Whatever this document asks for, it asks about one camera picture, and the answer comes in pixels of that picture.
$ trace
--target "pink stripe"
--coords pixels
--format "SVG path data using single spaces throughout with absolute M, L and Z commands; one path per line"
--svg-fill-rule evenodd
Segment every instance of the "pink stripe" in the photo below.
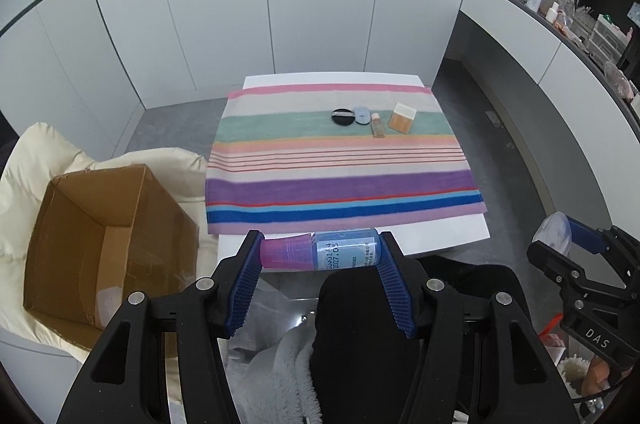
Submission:
M 254 87 L 229 93 L 229 99 L 241 96 L 261 94 L 280 94 L 283 92 L 326 92 L 326 91 L 369 91 L 369 92 L 414 92 L 431 94 L 431 88 L 415 85 L 383 85 L 367 83 L 320 83 L 299 85 L 272 85 L 269 87 Z
M 209 234 L 212 235 L 245 235 L 251 229 L 259 229 L 265 235 L 275 233 L 313 233 L 315 231 L 337 231 L 340 229 L 356 229 L 358 227 L 399 226 L 429 220 L 448 219 L 462 215 L 476 215 L 485 213 L 484 202 L 450 206 L 424 211 L 410 211 L 409 213 L 390 213 L 388 215 L 374 215 L 371 217 L 352 217 L 348 219 L 309 220 L 301 222 L 276 222 L 273 224 L 245 224 L 222 223 L 209 224 Z

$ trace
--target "blue stripe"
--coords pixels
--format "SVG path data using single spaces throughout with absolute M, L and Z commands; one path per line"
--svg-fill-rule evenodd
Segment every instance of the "blue stripe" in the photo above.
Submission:
M 463 206 L 482 202 L 481 194 L 464 197 L 447 197 L 430 199 L 419 202 L 406 202 L 384 205 L 372 205 L 338 209 L 295 210 L 295 211 L 260 211 L 245 213 L 238 210 L 210 211 L 207 213 L 207 223 L 247 223 L 269 224 L 273 222 L 303 222 L 308 220 L 341 219 L 351 217 L 370 217 L 372 215 L 388 215 L 392 213 L 409 213 L 452 206 Z
M 261 207 L 248 207 L 248 206 L 234 206 L 231 204 L 218 204 L 215 206 L 207 206 L 207 213 L 213 213 L 215 211 L 242 211 L 243 213 L 254 212 L 267 212 L 267 211 L 312 211 L 319 209 L 340 209 L 340 208 L 357 208 L 375 205 L 385 204 L 404 204 L 407 202 L 419 202 L 429 199 L 443 199 L 448 197 L 466 197 L 468 195 L 477 195 L 480 192 L 475 190 L 466 191 L 451 191 L 448 193 L 436 193 L 431 195 L 416 195 L 413 197 L 391 197 L 388 199 L 371 199 L 371 200 L 354 200 L 347 202 L 320 202 L 314 204 L 293 204 L 290 206 L 261 206 Z

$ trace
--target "pink bottle cap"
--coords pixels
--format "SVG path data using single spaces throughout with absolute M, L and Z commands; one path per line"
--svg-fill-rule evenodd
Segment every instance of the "pink bottle cap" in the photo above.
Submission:
M 265 269 L 314 269 L 312 235 L 299 235 L 284 239 L 263 240 L 260 245 L 260 261 Z

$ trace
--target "metal screw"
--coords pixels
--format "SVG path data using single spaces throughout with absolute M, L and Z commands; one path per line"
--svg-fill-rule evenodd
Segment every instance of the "metal screw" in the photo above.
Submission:
M 145 298 L 145 294 L 143 292 L 137 291 L 129 294 L 129 298 L 127 299 L 129 300 L 129 303 L 131 303 L 132 305 L 138 305 L 142 303 L 144 298 Z
M 213 287 L 213 280 L 210 277 L 200 278 L 196 282 L 196 289 L 198 290 L 209 290 Z
M 427 287 L 429 290 L 439 292 L 444 289 L 444 282 L 438 278 L 431 278 L 427 280 Z
M 495 295 L 495 300 L 501 305 L 511 305 L 513 299 L 506 292 L 498 292 Z

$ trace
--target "brown box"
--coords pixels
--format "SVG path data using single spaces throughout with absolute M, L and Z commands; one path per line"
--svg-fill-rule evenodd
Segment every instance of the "brown box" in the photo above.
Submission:
M 24 308 L 91 349 L 123 299 L 194 280 L 198 226 L 146 165 L 54 177 L 27 253 Z

